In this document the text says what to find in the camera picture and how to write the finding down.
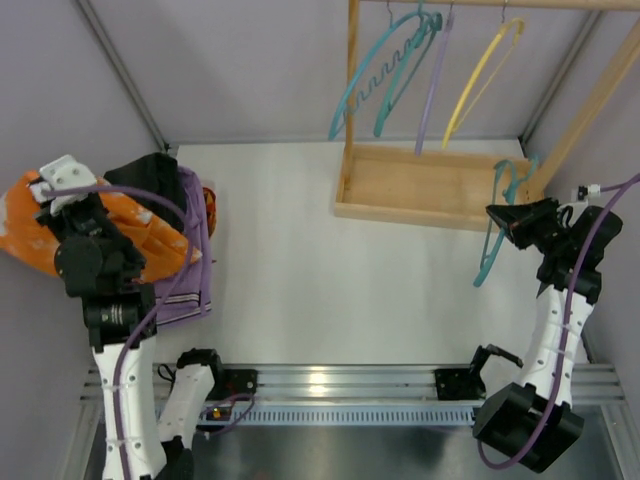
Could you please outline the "orange white trousers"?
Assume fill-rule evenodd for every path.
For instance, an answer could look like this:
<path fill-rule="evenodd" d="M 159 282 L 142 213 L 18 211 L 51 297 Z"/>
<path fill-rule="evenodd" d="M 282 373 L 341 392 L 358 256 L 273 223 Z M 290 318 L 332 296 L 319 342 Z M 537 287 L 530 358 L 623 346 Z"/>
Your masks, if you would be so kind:
<path fill-rule="evenodd" d="M 55 265 L 61 243 L 34 215 L 40 210 L 29 190 L 36 173 L 29 171 L 1 195 L 1 249 L 23 263 L 52 276 L 63 269 Z M 109 219 L 127 236 L 146 260 L 142 279 L 166 279 L 184 266 L 187 238 L 165 220 L 123 193 L 96 193 Z"/>

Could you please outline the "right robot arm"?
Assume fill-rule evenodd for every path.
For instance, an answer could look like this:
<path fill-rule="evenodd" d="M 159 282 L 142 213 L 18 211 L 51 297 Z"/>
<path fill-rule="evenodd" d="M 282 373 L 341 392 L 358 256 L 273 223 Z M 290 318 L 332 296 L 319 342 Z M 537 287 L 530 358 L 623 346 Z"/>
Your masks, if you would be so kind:
<path fill-rule="evenodd" d="M 552 198 L 489 205 L 486 212 L 515 247 L 533 246 L 543 259 L 536 274 L 536 325 L 521 371 L 485 400 L 473 436 L 480 447 L 506 456 L 495 469 L 521 464 L 542 473 L 583 431 L 583 418 L 572 411 L 576 352 L 602 289 L 597 267 L 623 221 L 607 208 Z"/>

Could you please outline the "teal hanger holding trousers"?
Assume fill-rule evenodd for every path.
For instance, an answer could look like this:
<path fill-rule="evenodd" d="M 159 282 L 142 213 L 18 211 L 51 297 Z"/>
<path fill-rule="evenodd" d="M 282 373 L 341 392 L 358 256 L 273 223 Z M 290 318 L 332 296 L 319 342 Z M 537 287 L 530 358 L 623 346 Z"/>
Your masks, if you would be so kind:
<path fill-rule="evenodd" d="M 494 181 L 493 181 L 493 189 L 492 189 L 492 197 L 491 203 L 494 204 L 497 200 L 498 194 L 498 186 L 502 177 L 506 174 L 510 174 L 510 180 L 508 185 L 505 187 L 502 192 L 503 199 L 505 200 L 507 205 L 514 205 L 516 200 L 516 194 L 518 187 L 521 181 L 518 179 L 517 169 L 513 161 L 504 159 L 500 160 L 494 166 Z M 476 277 L 473 280 L 473 286 L 475 288 L 480 288 L 484 282 L 486 281 L 491 269 L 494 265 L 494 262 L 498 256 L 500 251 L 502 242 L 504 240 L 504 232 L 501 228 L 498 229 L 498 233 L 496 234 L 495 241 L 491 244 L 491 240 L 493 237 L 495 223 L 492 219 L 488 220 L 484 244 L 482 248 L 482 254 L 479 262 L 479 271 Z"/>

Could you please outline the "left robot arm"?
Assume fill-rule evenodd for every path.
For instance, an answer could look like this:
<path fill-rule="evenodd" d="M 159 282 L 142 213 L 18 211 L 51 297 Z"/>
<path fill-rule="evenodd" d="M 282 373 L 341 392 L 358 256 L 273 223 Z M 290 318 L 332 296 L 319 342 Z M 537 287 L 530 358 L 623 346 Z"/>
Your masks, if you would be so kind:
<path fill-rule="evenodd" d="M 213 349 L 191 349 L 175 367 L 155 412 L 156 303 L 141 280 L 142 253 L 109 219 L 95 193 L 39 194 L 36 221 L 58 240 L 54 267 L 80 299 L 98 367 L 105 422 L 105 479 L 191 479 L 192 441 L 205 403 L 224 375 Z"/>

